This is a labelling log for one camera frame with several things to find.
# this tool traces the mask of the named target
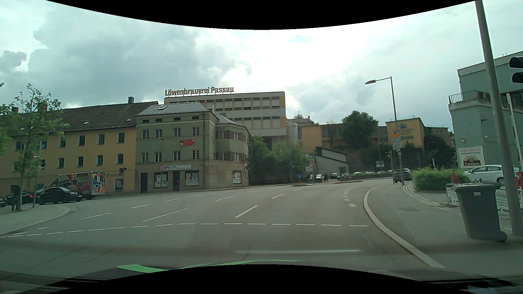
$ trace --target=hedge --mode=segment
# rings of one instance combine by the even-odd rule
[[[463,174],[463,169],[431,169],[424,167],[412,171],[412,180],[417,191],[445,191],[445,184],[452,183],[452,173],[456,173],[460,183],[469,183],[470,179]]]

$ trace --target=black car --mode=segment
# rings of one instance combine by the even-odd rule
[[[64,187],[52,187],[47,188],[40,196],[38,197],[38,204],[44,205],[46,203],[69,203],[69,201],[82,201],[83,195],[78,194],[77,192],[71,191]]]

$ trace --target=colorful graffiti truck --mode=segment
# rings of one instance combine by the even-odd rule
[[[84,195],[84,199],[91,200],[96,195],[105,194],[104,172],[82,172],[58,175],[50,187],[65,187]]]

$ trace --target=road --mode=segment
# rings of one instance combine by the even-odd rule
[[[119,265],[298,259],[427,267],[368,217],[390,179],[84,200],[76,212],[0,236],[0,270],[76,276]]]

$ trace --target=white car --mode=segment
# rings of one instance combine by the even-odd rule
[[[520,172],[518,167],[514,166],[514,172]],[[503,171],[501,170],[500,164],[487,164],[475,167],[464,172],[470,181],[478,181],[484,183],[499,183],[505,185],[503,181]]]

